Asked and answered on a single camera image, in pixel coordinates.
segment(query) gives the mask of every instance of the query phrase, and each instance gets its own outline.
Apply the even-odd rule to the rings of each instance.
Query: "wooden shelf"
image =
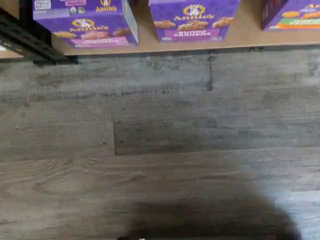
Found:
[[[19,18],[19,0],[0,0],[0,8],[4,9],[6,12],[12,16]],[[10,51],[0,51],[0,59],[17,59],[23,58],[23,56]]]
[[[53,46],[65,55],[105,55],[320,43],[320,30],[262,31],[261,8],[262,0],[242,0],[224,42],[159,43],[148,4],[143,2],[133,7],[139,26],[137,47],[74,48],[57,37],[53,38]]]

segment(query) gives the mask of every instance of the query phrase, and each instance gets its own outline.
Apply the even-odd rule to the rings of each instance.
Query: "gray wooden floor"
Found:
[[[0,240],[320,239],[319,65],[320,50],[0,64]]]

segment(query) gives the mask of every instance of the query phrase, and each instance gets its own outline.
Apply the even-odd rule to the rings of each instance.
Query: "green label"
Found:
[[[300,19],[300,18],[282,18],[280,24],[286,25],[318,25],[320,24],[320,18],[313,19]]]

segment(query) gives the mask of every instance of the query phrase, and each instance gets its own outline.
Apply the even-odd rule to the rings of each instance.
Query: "purple cereal box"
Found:
[[[160,42],[221,42],[241,0],[149,0]]]
[[[33,19],[76,48],[138,44],[127,0],[33,0]]]
[[[320,29],[320,0],[264,0],[262,29]]]

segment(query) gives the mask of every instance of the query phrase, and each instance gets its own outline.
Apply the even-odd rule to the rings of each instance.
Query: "snack box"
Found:
[[[262,29],[320,29],[320,0],[264,0]]]
[[[76,48],[138,44],[127,0],[33,0],[33,19]]]
[[[241,0],[149,0],[160,42],[221,42]]]

